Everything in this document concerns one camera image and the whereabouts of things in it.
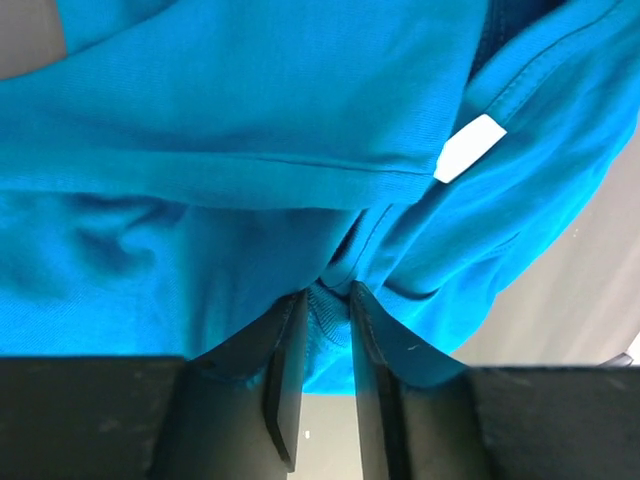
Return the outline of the blue t shirt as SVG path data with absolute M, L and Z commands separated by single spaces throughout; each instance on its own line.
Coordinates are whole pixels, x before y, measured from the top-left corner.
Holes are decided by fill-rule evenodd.
M 1 352 L 197 357 L 309 291 L 353 390 L 364 283 L 452 353 L 639 110 L 635 1 L 5 1 Z

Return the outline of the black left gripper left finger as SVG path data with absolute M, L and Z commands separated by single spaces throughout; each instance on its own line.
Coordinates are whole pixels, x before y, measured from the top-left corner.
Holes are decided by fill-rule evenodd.
M 284 479 L 295 469 L 307 341 L 307 294 L 265 314 L 179 377 L 152 479 Z

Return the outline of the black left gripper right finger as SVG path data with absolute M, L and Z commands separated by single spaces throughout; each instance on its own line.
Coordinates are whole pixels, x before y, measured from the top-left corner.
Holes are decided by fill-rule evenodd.
M 349 311 L 364 478 L 487 478 L 467 367 L 394 319 L 361 282 Z

